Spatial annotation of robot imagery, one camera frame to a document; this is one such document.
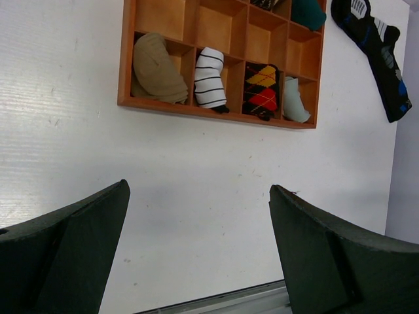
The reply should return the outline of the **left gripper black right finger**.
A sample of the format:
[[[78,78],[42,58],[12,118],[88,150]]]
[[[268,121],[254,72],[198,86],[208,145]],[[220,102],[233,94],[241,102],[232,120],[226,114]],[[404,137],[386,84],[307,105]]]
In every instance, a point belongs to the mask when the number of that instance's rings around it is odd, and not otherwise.
[[[417,313],[418,246],[274,185],[270,216],[294,313]]]

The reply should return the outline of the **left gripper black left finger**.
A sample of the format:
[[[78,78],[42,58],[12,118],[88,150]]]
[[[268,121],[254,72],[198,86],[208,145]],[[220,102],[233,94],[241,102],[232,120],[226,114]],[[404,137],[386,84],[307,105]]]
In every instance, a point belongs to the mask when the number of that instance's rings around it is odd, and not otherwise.
[[[98,313],[129,199],[121,180],[1,229],[1,312]]]

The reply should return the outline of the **tan brown ribbed sock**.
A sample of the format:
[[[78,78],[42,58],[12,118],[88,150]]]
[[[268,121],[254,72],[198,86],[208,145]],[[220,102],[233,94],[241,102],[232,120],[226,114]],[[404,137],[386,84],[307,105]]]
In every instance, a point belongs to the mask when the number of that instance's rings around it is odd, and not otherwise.
[[[131,94],[134,97],[184,103],[188,87],[168,54],[166,41],[159,33],[147,33],[134,44]]]

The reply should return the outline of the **orange compartment tray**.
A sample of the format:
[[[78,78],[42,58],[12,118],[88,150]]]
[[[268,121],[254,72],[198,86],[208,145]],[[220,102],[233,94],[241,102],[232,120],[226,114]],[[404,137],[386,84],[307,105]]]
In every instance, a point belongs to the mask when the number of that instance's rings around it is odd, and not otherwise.
[[[117,103],[123,107],[165,113],[260,124],[261,119],[243,110],[246,67],[271,63],[278,68],[280,84],[287,77],[298,80],[306,122],[286,117],[283,103],[268,121],[282,128],[314,129],[317,126],[324,30],[312,31],[291,18],[293,1],[276,1],[269,10],[251,1],[125,1],[122,18],[120,70]],[[132,60],[134,44],[143,35],[156,32],[166,41],[168,54],[188,87],[183,104],[135,97]],[[225,57],[221,79],[228,112],[219,114],[198,106],[194,95],[194,72],[205,47]]]

